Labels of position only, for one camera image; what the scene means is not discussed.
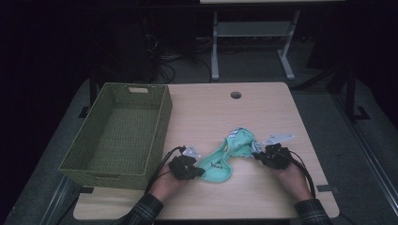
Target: human hand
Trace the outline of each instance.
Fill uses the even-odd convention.
[[[165,165],[159,172],[158,179],[153,183],[149,193],[162,203],[170,199],[182,187],[188,184],[188,180],[178,180],[171,173],[169,165]]]
[[[292,195],[297,202],[314,198],[308,188],[304,174],[295,164],[290,163],[284,170],[269,169],[279,178],[283,188]]]

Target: cloth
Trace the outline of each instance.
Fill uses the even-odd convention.
[[[200,179],[210,182],[223,182],[232,174],[228,163],[230,157],[253,158],[253,152],[261,151],[254,135],[245,128],[238,127],[226,137],[220,147],[201,160],[198,167],[205,170]]]
[[[123,223],[129,225],[152,224],[163,208],[163,204],[153,197],[146,194],[131,209],[129,216]],[[318,199],[307,200],[295,204],[296,211],[300,218],[301,225],[330,225],[332,224],[326,214],[321,202]]]
[[[295,204],[296,212],[301,225],[330,225],[330,218],[318,199],[298,202]]]

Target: shirt sleeve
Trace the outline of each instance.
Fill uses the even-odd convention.
[[[318,199],[311,199],[295,204],[296,211],[302,225],[330,225],[332,224]]]
[[[153,195],[145,194],[138,203],[119,221],[114,224],[151,225],[161,212],[163,204]]]

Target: wooden table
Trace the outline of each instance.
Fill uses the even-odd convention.
[[[247,128],[262,142],[271,133],[292,133],[283,146],[304,160],[315,186],[328,182],[314,152],[298,109],[285,83],[209,83],[169,85],[174,104],[164,153],[194,144],[205,157],[215,151],[234,128]],[[239,92],[240,99],[231,98]],[[293,200],[259,161],[229,159],[230,179],[209,183],[194,179],[165,203],[158,219],[296,218]],[[81,194],[74,210],[77,219],[116,219],[128,213],[142,190],[95,187]],[[339,215],[331,192],[316,197],[328,215]]]

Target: green basket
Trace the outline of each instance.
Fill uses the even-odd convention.
[[[172,108],[167,85],[104,84],[59,170],[84,186],[145,189]]]

